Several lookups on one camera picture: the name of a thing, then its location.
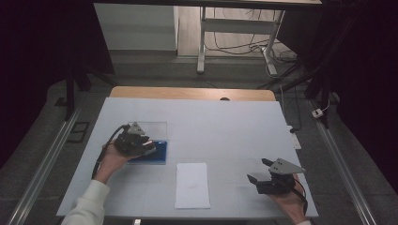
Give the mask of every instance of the wall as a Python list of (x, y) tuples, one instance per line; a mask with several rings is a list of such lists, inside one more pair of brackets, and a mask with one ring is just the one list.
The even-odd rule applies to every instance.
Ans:
[(177, 7), (95, 4), (109, 50), (176, 50)]

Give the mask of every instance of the floor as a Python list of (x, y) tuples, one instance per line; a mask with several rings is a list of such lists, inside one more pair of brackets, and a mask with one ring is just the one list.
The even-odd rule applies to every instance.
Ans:
[[(274, 80), (265, 72), (264, 59), (261, 57), (209, 57), (206, 60), (206, 71), (203, 75), (196, 73), (195, 58), (176, 57), (168, 53), (112, 52), (112, 59), (115, 75), (111, 77), (120, 85), (256, 89), (262, 84)], [(278, 72), (283, 73), (290, 66), (291, 64), (277, 65)], [(302, 73), (303, 70), (300, 68), (286, 79), (278, 80), (272, 86), (264, 85), (263, 88), (278, 88), (280, 84), (289, 83), (300, 77)], [(86, 96), (87, 100), (77, 118), (78, 126), (75, 131), (79, 131), (79, 126), (83, 126), (86, 128), (86, 132), (71, 132), (69, 134), (25, 224), (59, 224), (61, 221), (55, 213), (79, 163), (102, 103), (112, 90), (109, 84), (97, 77), (90, 75), (89, 78), (93, 83), (90, 92), (82, 93), (76, 89), (77, 98)], [(306, 85), (306, 83), (299, 85), (296, 89), (283, 93), (283, 96), (277, 95), (277, 99), (280, 101), (281, 107), (284, 108), (286, 123), (298, 128), (296, 134), (302, 148), (297, 153), (301, 165), (307, 169), (306, 178), (319, 213), (319, 217), (312, 218), (312, 223), (316, 225), (364, 224), (334, 161), (330, 157), (329, 149), (320, 135), (316, 121), (311, 116), (312, 106), (303, 97)], [(65, 96), (64, 82), (57, 83), (49, 89), (47, 103), (37, 121), (6, 166), (0, 170), (0, 224), (7, 223), (36, 168), (51, 146), (56, 132), (63, 124), (66, 109), (59, 102), (62, 102), (62, 98)], [(311, 101), (311, 104), (316, 105), (316, 101)], [(366, 150), (340, 120), (339, 115), (335, 112), (336, 104), (338, 102), (332, 98), (329, 107), (329, 130), (369, 204), (377, 224), (396, 224), (398, 196)], [(203, 224), (203, 221), (144, 220), (142, 223), (174, 225)], [(206, 224), (241, 223), (289, 224), (284, 219), (206, 222)], [(107, 217), (104, 224), (132, 224), (132, 220)]]
[[(272, 21), (273, 10), (238, 9), (207, 7), (207, 18), (246, 20), (246, 21)], [(179, 34), (178, 55), (197, 56), (200, 42), (200, 15), (199, 7), (179, 7)], [(268, 43), (269, 35), (205, 33), (206, 56), (236, 56), (236, 57), (263, 57), (257, 46)], [(277, 55), (284, 52), (284, 56), (291, 56), (293, 52), (282, 43), (275, 41), (274, 51)]]

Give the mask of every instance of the white paper sheet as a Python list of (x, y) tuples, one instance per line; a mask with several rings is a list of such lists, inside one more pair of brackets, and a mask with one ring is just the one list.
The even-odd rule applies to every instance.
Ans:
[(175, 208), (210, 208), (205, 163), (178, 163), (176, 165)]

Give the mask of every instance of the black cable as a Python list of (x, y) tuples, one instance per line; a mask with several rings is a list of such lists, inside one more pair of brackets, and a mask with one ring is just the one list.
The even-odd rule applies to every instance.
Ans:
[(249, 20), (251, 20), (252, 19), (252, 17), (254, 16), (254, 9), (250, 9), (249, 11), (247, 11), (245, 14), (248, 14), (248, 13), (252, 13), (252, 16), (249, 18)]
[(226, 19), (225, 13), (223, 12), (224, 9), (225, 7), (222, 8), (222, 15), (224, 15), (224, 18)]
[(211, 85), (211, 86), (213, 86), (214, 88), (219, 88), (219, 87), (217, 87), (214, 83), (212, 83), (212, 82), (208, 82), (208, 81), (205, 81), (207, 84), (209, 84), (209, 85)]
[(299, 101), (298, 101), (298, 91), (295, 86), (295, 101), (296, 101), (296, 106), (298, 107), (298, 125), (299, 127), (296, 128), (296, 131), (301, 130), (301, 112), (299, 111)]
[(288, 74), (290, 74), (291, 72), (293, 72), (294, 70), (296, 70), (296, 69), (298, 68), (298, 65), (299, 65), (299, 64), (295, 64), (295, 65), (293, 65), (292, 67), (290, 67), (289, 69), (287, 69), (281, 76), (279, 76), (278, 79), (275, 78), (275, 80), (272, 80), (272, 81), (266, 82), (266, 83), (264, 83), (264, 84), (261, 84), (261, 85), (257, 86), (255, 89), (257, 89), (257, 90), (258, 90), (258, 89), (261, 89), (261, 88), (263, 88), (263, 87), (265, 87), (265, 86), (267, 86), (267, 85), (270, 85), (270, 84), (275, 83), (275, 81), (279, 81), (279, 80), (284, 79)]
[[(262, 12), (262, 10), (260, 10), (260, 13), (259, 13), (259, 15), (258, 15), (258, 20), (260, 20), (261, 12)], [(216, 18), (216, 8), (213, 8), (213, 17)], [(268, 41), (268, 39), (266, 39), (266, 40), (261, 40), (261, 41), (257, 41), (257, 42), (254, 42), (254, 43), (253, 43), (253, 39), (254, 39), (254, 35), (253, 35), (253, 36), (252, 36), (252, 40), (251, 40), (251, 42), (250, 42), (249, 44), (238, 45), (238, 46), (233, 46), (233, 47), (220, 47), (219, 44), (218, 44), (218, 42), (217, 42), (216, 32), (213, 32), (213, 36), (214, 36), (214, 43), (216, 44), (217, 49), (210, 49), (210, 48), (205, 44), (206, 49), (209, 50), (209, 51), (218, 51), (218, 52), (230, 53), (230, 54), (248, 54), (248, 53), (252, 53), (252, 52), (255, 51), (256, 48), (258, 48), (258, 47), (256, 47), (256, 48), (253, 49), (253, 48), (251, 47), (252, 44), (257, 44), (257, 45), (258, 45), (259, 43)], [(228, 52), (228, 51), (225, 51), (225, 50), (230, 50), (230, 49), (242, 48), (242, 47), (245, 47), (245, 46), (249, 46), (251, 49), (250, 49), (248, 52)]]
[(225, 51), (225, 50), (223, 50), (223, 49), (210, 49), (206, 44), (205, 44), (205, 48), (206, 48), (207, 50), (209, 50), (209, 51), (217, 51), (217, 52), (222, 52), (222, 53), (230, 53), (230, 54), (248, 54), (248, 53), (254, 52), (254, 50), (256, 50), (258, 47), (257, 47), (257, 46), (253, 46), (254, 49), (251, 49), (251, 50), (248, 51), (248, 52), (240, 52), (240, 53), (228, 52), (228, 51)]
[(300, 199), (301, 201), (304, 203), (303, 205), (303, 211), (304, 211), (304, 215), (307, 213), (307, 208), (308, 208), (308, 201), (307, 201), (307, 193), (305, 192), (304, 186), (295, 178), (293, 178), (295, 180), (295, 182), (297, 182), (302, 190), (303, 190), (303, 194), (301, 194), (298, 190), (295, 189), (295, 187), (289, 187), (285, 182), (276, 179), (276, 182), (278, 182), (279, 184), (283, 185), (285, 188), (289, 188), (290, 191), (292, 191), (293, 193), (295, 193)]
[(114, 132), (114, 134), (111, 136), (111, 138), (109, 139), (109, 141), (105, 144), (105, 146), (102, 148), (102, 150), (101, 150), (101, 152), (100, 152), (100, 154), (99, 154), (99, 157), (97, 158), (96, 165), (94, 166), (93, 173), (92, 173), (92, 175), (91, 175), (91, 179), (94, 179), (94, 176), (96, 176), (97, 171), (98, 171), (98, 169), (99, 169), (99, 167), (100, 167), (100, 163), (102, 162), (102, 159), (103, 159), (103, 157), (105, 156), (105, 152), (106, 152), (106, 150), (108, 149), (108, 146), (111, 144), (111, 141), (114, 139), (114, 136), (116, 135), (116, 133), (119, 132), (120, 129), (122, 129), (122, 128), (128, 128), (128, 127), (129, 127), (129, 125), (122, 125), (122, 126), (120, 126), (120, 127)]
[(297, 59), (292, 59), (292, 60), (285, 60), (281, 57), (281, 54), (278, 56), (276, 56), (275, 51), (273, 49), (271, 49), (270, 51), (272, 53), (272, 55), (270, 55), (270, 57), (275, 60), (278, 64), (289, 64), (289, 63), (296, 63), (298, 60)]

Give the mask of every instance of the white tabletop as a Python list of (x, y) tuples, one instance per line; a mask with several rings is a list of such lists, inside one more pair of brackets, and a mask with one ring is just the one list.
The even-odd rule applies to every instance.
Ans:
[[(103, 144), (128, 122), (167, 122), (165, 165), (125, 165), (108, 182), (106, 216), (123, 218), (282, 218), (246, 174), (269, 179), (261, 158), (299, 159), (279, 102), (108, 97), (57, 212), (66, 215), (87, 188)], [(205, 162), (210, 209), (175, 209), (176, 165)], [(308, 217), (317, 217), (304, 175)]]

